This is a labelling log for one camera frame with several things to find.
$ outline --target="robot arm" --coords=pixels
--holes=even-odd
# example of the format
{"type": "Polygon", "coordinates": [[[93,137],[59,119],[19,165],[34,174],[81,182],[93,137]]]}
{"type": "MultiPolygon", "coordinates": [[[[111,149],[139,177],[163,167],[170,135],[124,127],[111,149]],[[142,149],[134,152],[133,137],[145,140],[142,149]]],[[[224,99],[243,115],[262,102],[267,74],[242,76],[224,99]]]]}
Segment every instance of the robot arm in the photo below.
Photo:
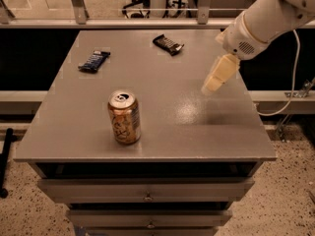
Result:
{"type": "Polygon", "coordinates": [[[315,0],[257,0],[217,37],[228,54],[217,60],[202,92],[216,91],[238,70],[240,60],[256,57],[278,36],[314,16],[315,0]]]}

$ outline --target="black candy bar wrapper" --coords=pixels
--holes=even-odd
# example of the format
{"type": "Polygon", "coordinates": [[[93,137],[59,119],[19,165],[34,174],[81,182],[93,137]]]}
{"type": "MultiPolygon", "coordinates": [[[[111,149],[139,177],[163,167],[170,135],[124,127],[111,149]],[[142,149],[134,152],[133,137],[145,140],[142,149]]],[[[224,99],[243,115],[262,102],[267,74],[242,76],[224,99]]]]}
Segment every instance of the black candy bar wrapper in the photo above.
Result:
{"type": "Polygon", "coordinates": [[[109,55],[110,52],[94,51],[93,55],[91,55],[88,61],[83,66],[79,66],[78,68],[82,72],[96,73],[100,65],[106,60],[109,55]]]}
{"type": "Polygon", "coordinates": [[[157,36],[153,43],[159,48],[167,51],[171,56],[174,56],[180,52],[184,44],[178,44],[165,37],[164,34],[157,36]]]}

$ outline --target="gray cabinet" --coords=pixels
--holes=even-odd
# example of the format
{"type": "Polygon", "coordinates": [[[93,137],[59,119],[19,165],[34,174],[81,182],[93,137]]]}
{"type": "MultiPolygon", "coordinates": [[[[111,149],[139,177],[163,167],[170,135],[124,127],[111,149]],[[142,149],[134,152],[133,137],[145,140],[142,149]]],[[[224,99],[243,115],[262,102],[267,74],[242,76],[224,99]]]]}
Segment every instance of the gray cabinet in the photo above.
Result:
{"type": "Polygon", "coordinates": [[[201,94],[224,54],[218,30],[82,30],[28,129],[16,160],[40,175],[38,187],[66,204],[68,218],[105,236],[211,236],[276,154],[237,75],[201,94]],[[184,43],[171,57],[152,44],[184,43]],[[110,50],[96,74],[78,71],[110,50]],[[141,138],[117,143],[106,109],[116,89],[140,105],[141,138]]]}

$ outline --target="aluminum can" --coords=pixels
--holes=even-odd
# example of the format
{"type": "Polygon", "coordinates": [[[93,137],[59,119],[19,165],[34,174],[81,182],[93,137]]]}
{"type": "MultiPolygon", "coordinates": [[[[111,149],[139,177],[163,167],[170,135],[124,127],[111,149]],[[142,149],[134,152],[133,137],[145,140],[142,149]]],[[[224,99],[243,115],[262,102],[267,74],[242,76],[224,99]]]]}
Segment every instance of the aluminum can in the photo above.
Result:
{"type": "Polygon", "coordinates": [[[108,113],[116,141],[129,145],[140,139],[139,103],[134,93],[115,91],[108,100],[108,113]]]}

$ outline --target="speckled floor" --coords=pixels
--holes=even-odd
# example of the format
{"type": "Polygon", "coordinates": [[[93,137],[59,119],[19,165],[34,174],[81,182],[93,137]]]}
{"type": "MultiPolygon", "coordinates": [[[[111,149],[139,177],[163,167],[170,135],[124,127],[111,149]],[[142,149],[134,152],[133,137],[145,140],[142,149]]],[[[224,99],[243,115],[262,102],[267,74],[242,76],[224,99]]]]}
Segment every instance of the speckled floor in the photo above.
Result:
{"type": "MultiPolygon", "coordinates": [[[[315,205],[307,192],[315,191],[314,146],[298,125],[285,127],[286,144],[275,136],[274,126],[265,128],[278,160],[258,170],[254,187],[232,205],[233,218],[217,236],[315,236],[315,205]]],[[[12,144],[7,168],[9,197],[0,200],[0,235],[74,236],[65,217],[67,208],[56,205],[37,188],[38,176],[28,165],[12,160],[18,146],[19,142],[12,144]]]]}

